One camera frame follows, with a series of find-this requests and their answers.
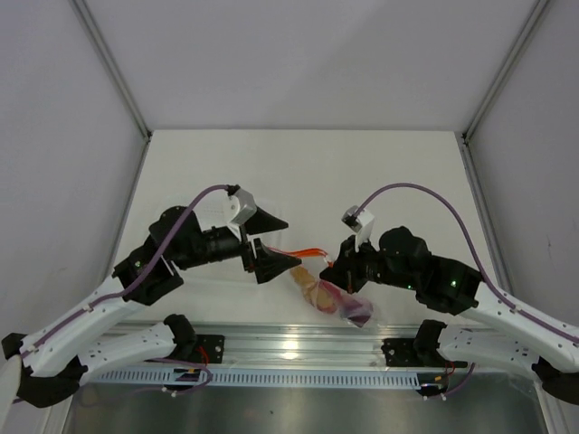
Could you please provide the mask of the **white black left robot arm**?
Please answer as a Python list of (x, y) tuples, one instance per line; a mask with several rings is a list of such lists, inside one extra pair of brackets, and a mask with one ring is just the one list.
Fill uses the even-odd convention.
[(1, 375), (1, 406), (36, 408), (65, 401), (102, 373), (140, 362), (203, 362), (198, 337), (186, 316), (171, 314), (133, 334), (103, 339), (121, 320), (153, 306), (184, 283), (180, 271), (240, 259), (260, 284), (300, 265), (300, 259), (266, 247), (260, 234), (288, 224), (261, 208), (227, 225), (201, 228), (183, 206), (164, 211), (144, 243), (131, 251), (98, 288), (71, 312), (34, 334), (11, 333), (1, 342), (16, 373)]

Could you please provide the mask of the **aluminium frame post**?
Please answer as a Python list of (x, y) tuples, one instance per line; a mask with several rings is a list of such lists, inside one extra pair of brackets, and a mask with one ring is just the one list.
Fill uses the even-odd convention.
[(468, 125), (461, 134), (462, 142), (468, 146), (479, 130), (485, 118), (495, 105), (510, 77), (518, 66), (535, 34), (544, 22), (555, 1), (534, 1), (525, 21), (521, 24), (516, 37), (508, 48), (508, 52), (500, 63), (492, 81), (485, 91)]
[(121, 103), (132, 120), (132, 123), (140, 136), (147, 142), (152, 136), (152, 131), (145, 121), (142, 111), (135, 100), (134, 94), (124, 77), (121, 68), (119, 67), (115, 55), (110, 49), (103, 31), (101, 31), (100, 26), (90, 9), (89, 3), (85, 0), (71, 0), (69, 1), (69, 5), (75, 13), (83, 31), (86, 33), (102, 68), (109, 78), (109, 82), (117, 92)]

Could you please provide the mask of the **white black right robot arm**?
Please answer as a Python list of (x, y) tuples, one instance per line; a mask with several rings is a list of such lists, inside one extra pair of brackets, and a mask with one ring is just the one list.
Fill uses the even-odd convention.
[(350, 236), (320, 278), (350, 294), (372, 282), (414, 292), (435, 312), (461, 316), (493, 329), (479, 335), (425, 320), (413, 342), (423, 364), (466, 362), (494, 366), (539, 382), (554, 398), (578, 402), (578, 329), (494, 287), (488, 276), (458, 260), (432, 254), (401, 226), (376, 247)]

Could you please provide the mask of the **purple toy onion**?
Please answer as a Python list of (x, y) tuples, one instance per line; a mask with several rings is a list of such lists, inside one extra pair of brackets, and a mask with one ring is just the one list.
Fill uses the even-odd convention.
[(363, 328), (371, 320), (374, 306), (367, 300), (350, 299), (340, 308), (341, 317), (352, 326)]

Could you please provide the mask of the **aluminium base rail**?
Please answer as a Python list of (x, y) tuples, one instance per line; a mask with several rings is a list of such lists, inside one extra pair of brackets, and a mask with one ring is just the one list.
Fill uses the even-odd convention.
[[(180, 344), (194, 343), (198, 335), (224, 335), (221, 364), (202, 364), (166, 359)], [(195, 364), (242, 369), (377, 370), (443, 369), (401, 368), (385, 364), (381, 337), (351, 329), (247, 327), (194, 330), (185, 316), (164, 321), (116, 338), (80, 337), (68, 349), (54, 350), (60, 367), (72, 377), (88, 382), (101, 373), (139, 363)]]

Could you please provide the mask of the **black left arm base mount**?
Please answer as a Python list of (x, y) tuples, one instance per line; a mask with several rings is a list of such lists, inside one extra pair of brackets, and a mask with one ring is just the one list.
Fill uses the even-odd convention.
[(193, 344), (180, 344), (166, 359), (205, 365), (221, 364), (224, 349), (224, 335), (198, 335)]

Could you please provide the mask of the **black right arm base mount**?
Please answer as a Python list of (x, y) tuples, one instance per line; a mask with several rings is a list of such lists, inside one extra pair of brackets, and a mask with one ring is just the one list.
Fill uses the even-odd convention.
[(381, 346), (385, 364), (388, 367), (401, 368), (466, 368), (468, 363), (450, 361), (430, 347), (419, 348), (413, 338), (386, 338)]

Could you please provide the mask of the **aluminium frame post left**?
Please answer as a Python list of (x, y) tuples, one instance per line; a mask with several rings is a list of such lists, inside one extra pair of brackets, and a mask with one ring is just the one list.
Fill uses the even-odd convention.
[(89, 3), (85, 0), (71, 0), (69, 1), (69, 5), (75, 13), (83, 31), (86, 33), (102, 68), (109, 78), (109, 82), (117, 92), (121, 103), (132, 120), (132, 123), (140, 136), (147, 142), (152, 136), (152, 131), (145, 121), (142, 111), (135, 100), (134, 94), (124, 77), (121, 68), (119, 67), (115, 55), (110, 49), (103, 31), (101, 31), (100, 26), (90, 9)]

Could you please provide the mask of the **orange toy croissant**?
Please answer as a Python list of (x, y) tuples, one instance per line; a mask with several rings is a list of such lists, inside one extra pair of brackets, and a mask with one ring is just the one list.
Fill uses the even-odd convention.
[(289, 273), (299, 286), (303, 298), (317, 311), (328, 315), (337, 311), (334, 298), (321, 281), (312, 276), (305, 268), (298, 266), (291, 269)]

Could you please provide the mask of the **white perforated plastic basket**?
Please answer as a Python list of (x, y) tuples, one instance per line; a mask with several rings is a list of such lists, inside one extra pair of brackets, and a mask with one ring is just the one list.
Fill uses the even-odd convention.
[[(192, 199), (187, 200), (186, 196), (182, 193), (170, 194), (156, 207), (156, 213), (160, 215), (162, 211), (172, 206), (186, 207), (191, 201)], [(280, 201), (272, 200), (267, 196), (256, 195), (255, 202), (264, 211), (286, 221), (286, 212)], [(194, 212), (202, 230), (208, 230), (213, 226), (224, 226), (223, 203), (224, 194), (215, 192), (208, 194), (195, 207)], [(228, 259), (222, 262), (203, 265), (199, 268), (188, 269), (181, 272), (181, 275), (190, 284), (214, 281), (229, 286), (254, 287), (257, 285), (254, 275), (243, 270), (240, 259)]]

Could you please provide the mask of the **clear zip bag orange zipper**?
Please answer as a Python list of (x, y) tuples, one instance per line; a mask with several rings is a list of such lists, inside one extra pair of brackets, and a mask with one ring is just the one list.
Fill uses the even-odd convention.
[(334, 260), (325, 250), (281, 250), (272, 246), (268, 249), (306, 261), (306, 264), (300, 263), (287, 271), (284, 279), (286, 291), (297, 300), (302, 310), (316, 311), (318, 316), (333, 317), (359, 329), (368, 328), (375, 321), (376, 310), (371, 301), (339, 288), (308, 269), (308, 264), (314, 259), (322, 261), (329, 270), (333, 269)]

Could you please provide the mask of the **aluminium frame post right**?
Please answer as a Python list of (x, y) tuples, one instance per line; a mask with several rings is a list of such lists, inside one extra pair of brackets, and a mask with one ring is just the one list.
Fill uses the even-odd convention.
[(468, 146), (479, 130), (485, 118), (495, 105), (510, 77), (518, 66), (535, 34), (544, 22), (555, 1), (534, 1), (525, 21), (521, 24), (516, 37), (508, 48), (508, 52), (500, 63), (492, 81), (485, 91), (468, 125), (461, 134), (462, 142)]

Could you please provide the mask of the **red toy bell pepper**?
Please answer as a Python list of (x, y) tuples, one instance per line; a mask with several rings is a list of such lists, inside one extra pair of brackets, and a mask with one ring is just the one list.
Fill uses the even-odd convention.
[(340, 308), (347, 301), (353, 299), (341, 289), (321, 282), (315, 297), (314, 307), (328, 315), (340, 315)]

